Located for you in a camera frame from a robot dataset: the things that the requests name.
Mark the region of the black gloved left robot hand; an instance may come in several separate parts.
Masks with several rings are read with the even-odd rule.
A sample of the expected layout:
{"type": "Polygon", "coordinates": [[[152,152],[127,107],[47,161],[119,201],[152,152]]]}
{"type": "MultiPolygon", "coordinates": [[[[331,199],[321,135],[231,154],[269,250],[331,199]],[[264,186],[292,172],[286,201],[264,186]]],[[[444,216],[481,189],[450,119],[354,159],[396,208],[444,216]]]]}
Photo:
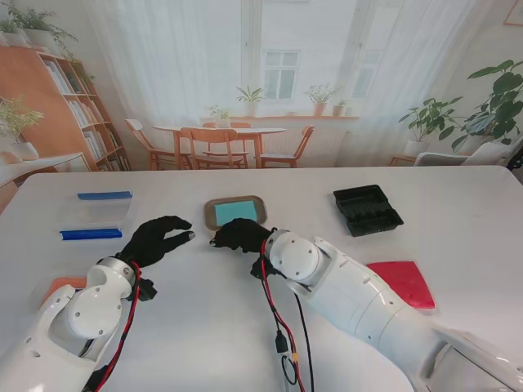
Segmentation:
{"type": "Polygon", "coordinates": [[[141,269],[188,243],[195,236],[192,224],[178,216],[162,216],[139,226],[131,240],[115,257],[127,264],[135,262],[141,269]]]}

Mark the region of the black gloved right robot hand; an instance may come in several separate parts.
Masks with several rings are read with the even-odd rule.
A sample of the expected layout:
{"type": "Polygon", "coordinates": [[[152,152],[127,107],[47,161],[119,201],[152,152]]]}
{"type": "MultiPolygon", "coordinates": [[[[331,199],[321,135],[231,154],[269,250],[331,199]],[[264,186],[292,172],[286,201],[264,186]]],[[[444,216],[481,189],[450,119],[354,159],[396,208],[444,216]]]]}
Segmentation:
{"type": "Polygon", "coordinates": [[[235,218],[224,224],[210,244],[214,247],[240,248],[244,253],[259,253],[262,244],[270,237],[271,231],[254,220],[235,218]]]}

